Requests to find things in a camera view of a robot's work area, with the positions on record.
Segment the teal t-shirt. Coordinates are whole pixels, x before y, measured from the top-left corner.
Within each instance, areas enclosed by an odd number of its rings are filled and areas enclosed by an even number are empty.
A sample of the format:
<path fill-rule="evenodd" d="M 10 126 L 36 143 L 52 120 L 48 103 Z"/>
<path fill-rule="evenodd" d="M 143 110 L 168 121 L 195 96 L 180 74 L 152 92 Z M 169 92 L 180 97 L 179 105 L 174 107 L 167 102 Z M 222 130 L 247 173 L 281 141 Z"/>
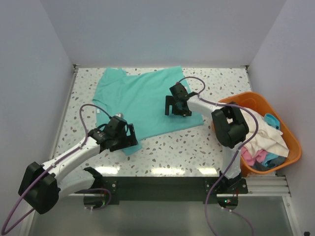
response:
<path fill-rule="evenodd" d="M 202 125 L 201 114 L 191 117 L 165 115 L 165 97 L 170 87 L 183 79 L 180 66 L 128 75 L 119 68 L 106 68 L 94 93 L 93 103 L 111 115 L 122 113 L 128 123 L 134 125 L 138 141 L 183 129 Z"/>

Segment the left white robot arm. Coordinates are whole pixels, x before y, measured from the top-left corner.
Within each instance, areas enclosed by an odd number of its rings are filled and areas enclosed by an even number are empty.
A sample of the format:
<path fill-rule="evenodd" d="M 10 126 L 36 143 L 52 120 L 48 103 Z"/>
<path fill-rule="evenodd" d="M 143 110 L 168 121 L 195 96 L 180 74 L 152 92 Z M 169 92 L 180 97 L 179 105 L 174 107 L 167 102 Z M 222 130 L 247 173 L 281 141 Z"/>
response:
<path fill-rule="evenodd" d="M 61 181 L 75 168 L 104 150 L 114 152 L 137 144 L 133 124 L 113 116 L 108 123 L 86 131 L 83 140 L 59 157 L 29 164 L 18 194 L 39 214 L 45 214 L 65 191 Z"/>

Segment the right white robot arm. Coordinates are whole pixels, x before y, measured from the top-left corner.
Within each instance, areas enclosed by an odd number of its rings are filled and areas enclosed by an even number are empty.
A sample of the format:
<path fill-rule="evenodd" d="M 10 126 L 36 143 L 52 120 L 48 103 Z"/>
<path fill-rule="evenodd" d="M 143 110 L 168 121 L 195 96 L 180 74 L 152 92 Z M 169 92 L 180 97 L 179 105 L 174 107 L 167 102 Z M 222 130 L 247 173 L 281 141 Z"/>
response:
<path fill-rule="evenodd" d="M 241 152 L 238 148 L 246 140 L 249 127 L 240 106 L 206 101 L 196 92 L 187 92 L 181 83 L 169 90 L 171 95 L 165 98 L 165 115 L 190 117 L 193 112 L 197 112 L 212 121 L 223 154 L 220 181 L 214 187 L 217 193 L 232 193 L 242 187 Z"/>

